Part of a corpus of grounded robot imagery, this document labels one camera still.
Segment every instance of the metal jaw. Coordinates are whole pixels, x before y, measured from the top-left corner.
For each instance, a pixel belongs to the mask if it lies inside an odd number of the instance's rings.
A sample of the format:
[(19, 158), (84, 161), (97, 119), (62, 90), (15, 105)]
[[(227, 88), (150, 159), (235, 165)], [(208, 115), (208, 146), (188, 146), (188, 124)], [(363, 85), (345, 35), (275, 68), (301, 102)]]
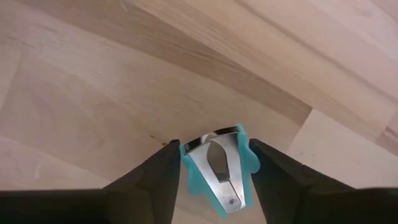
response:
[[(218, 164), (208, 159), (209, 149), (215, 144), (225, 151), (225, 172), (215, 170)], [(242, 126), (213, 131), (181, 145), (180, 152), (189, 172), (189, 190), (192, 194), (206, 194), (222, 217), (244, 208), (247, 202), (251, 204), (250, 188), (247, 188), (249, 174), (259, 169), (259, 161), (248, 148)]]

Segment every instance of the staple remover jaw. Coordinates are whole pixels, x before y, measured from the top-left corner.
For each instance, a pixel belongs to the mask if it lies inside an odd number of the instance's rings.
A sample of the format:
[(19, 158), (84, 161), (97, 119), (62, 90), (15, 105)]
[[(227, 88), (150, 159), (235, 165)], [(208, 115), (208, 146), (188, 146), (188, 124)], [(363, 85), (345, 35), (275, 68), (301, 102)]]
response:
[[(215, 169), (219, 161), (208, 157), (209, 149), (215, 145), (225, 152), (224, 172)], [(250, 174), (260, 169), (260, 162), (250, 150), (241, 125), (219, 129), (182, 144), (180, 153), (188, 169), (190, 193), (205, 194), (221, 217), (252, 206)]]

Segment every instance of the wooden floor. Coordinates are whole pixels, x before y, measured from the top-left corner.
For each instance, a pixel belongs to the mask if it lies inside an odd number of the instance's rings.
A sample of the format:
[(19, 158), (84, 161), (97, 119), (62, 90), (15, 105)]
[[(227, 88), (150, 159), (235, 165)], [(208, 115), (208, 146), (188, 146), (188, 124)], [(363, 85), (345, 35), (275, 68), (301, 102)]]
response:
[[(396, 0), (0, 0), (0, 189), (103, 187), (241, 123), (353, 187), (398, 187)], [(187, 191), (174, 223), (222, 220)]]

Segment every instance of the wooden surface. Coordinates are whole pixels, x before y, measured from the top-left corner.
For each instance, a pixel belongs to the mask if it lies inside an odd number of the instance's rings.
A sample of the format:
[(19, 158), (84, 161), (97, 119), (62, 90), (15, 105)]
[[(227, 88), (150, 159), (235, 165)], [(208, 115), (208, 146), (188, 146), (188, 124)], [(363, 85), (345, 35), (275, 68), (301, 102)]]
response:
[[(398, 187), (395, 0), (0, 0), (0, 189), (103, 187), (242, 123), (353, 187)], [(222, 220), (187, 191), (174, 223)]]

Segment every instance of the teal plastic grip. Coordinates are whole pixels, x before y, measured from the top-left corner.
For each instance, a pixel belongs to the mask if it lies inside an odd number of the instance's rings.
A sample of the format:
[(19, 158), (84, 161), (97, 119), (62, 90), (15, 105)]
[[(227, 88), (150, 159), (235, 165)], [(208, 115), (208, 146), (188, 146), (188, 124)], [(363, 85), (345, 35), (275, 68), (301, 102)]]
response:
[[(253, 206), (252, 190), (250, 188), (250, 174), (256, 173), (260, 169), (260, 161), (254, 152), (249, 148), (249, 139), (243, 127), (238, 124), (238, 148), (241, 161), (242, 181), (244, 198), (247, 207)], [(185, 153), (184, 145), (180, 145), (180, 154), (183, 163), (188, 170), (188, 190), (193, 195), (205, 194), (212, 206), (219, 213), (220, 217), (225, 218), (227, 213), (217, 200), (216, 195), (210, 189), (205, 178), (200, 173), (192, 158)]]

